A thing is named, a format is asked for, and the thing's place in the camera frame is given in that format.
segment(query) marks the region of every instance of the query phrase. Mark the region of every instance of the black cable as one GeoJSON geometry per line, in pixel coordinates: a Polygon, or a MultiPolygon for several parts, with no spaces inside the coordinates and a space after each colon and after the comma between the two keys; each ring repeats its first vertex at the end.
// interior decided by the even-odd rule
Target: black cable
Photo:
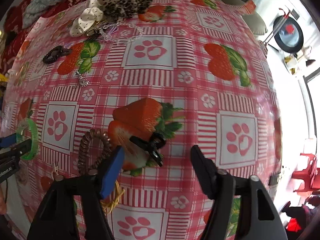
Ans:
{"type": "Polygon", "coordinates": [[[8,180],[5,180],[6,182],[6,189],[5,189],[5,197],[4,197],[4,203],[7,203],[7,199],[8,199],[8,180]]]}

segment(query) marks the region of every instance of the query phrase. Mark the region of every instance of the gray blanket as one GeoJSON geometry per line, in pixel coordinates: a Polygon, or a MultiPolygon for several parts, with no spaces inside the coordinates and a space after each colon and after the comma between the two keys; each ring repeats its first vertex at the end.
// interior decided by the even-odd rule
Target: gray blanket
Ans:
{"type": "Polygon", "coordinates": [[[31,0],[23,13],[22,29],[31,26],[50,6],[56,5],[63,0],[31,0]]]}

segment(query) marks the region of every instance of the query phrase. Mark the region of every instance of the brown spiral hair tie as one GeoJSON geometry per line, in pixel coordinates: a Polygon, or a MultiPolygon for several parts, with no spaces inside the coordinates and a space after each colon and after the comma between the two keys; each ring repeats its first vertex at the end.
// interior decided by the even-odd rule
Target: brown spiral hair tie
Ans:
{"type": "Polygon", "coordinates": [[[79,157],[78,157],[78,171],[80,175],[85,175],[89,170],[97,169],[99,164],[106,158],[108,158],[111,154],[111,144],[110,139],[108,138],[108,133],[101,132],[101,129],[90,129],[90,131],[86,132],[84,136],[82,136],[80,141],[79,148],[79,157]],[[88,149],[89,144],[93,138],[99,138],[103,143],[103,151],[100,156],[98,156],[96,162],[91,165],[89,168],[87,167],[87,158],[88,158],[88,149]]]}

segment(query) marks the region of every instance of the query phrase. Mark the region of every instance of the leopard print bow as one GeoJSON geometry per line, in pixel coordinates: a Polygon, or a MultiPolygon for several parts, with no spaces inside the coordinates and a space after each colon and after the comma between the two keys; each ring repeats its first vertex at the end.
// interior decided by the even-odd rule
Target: leopard print bow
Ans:
{"type": "Polygon", "coordinates": [[[133,14],[143,14],[153,0],[103,0],[103,12],[111,21],[131,18],[133,14]]]}

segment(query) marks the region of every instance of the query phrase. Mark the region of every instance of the table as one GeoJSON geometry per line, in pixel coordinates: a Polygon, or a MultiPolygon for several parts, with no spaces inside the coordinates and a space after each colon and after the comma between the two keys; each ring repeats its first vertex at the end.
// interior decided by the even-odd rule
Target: table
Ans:
{"type": "MultiPolygon", "coordinates": [[[[143,138],[154,129],[170,138],[161,149],[161,168],[138,149],[134,157],[132,146],[124,145],[129,171],[118,181],[125,193],[107,216],[115,239],[193,240],[200,235],[212,201],[201,192],[189,160],[194,144],[219,168],[245,178],[257,174],[270,189],[269,176],[281,168],[281,123],[268,64],[241,17],[248,10],[210,0],[154,0],[152,5],[175,11],[161,11],[164,17],[156,22],[141,16],[128,20],[143,28],[142,39],[82,46],[80,57],[85,59],[79,64],[87,87],[77,86],[78,67],[64,67],[70,73],[59,74],[70,58],[42,63],[55,46],[70,48],[84,41],[70,37],[67,29],[84,3],[40,18],[26,38],[13,65],[18,74],[7,86],[1,136],[15,132],[25,117],[37,125],[39,152],[32,161],[21,161],[17,175],[30,220],[53,163],[58,163],[59,174],[78,176],[80,139],[92,127],[108,130],[113,142],[119,134],[143,138]],[[120,107],[132,102],[129,114],[123,114],[120,107]],[[146,117],[149,121],[141,125],[146,117]],[[160,117],[169,124],[166,130],[160,117]]],[[[122,26],[115,35],[137,34],[122,26]]],[[[98,142],[92,145],[89,164],[101,151],[98,142]]],[[[82,208],[79,198],[75,201],[83,233],[82,208]]]]}

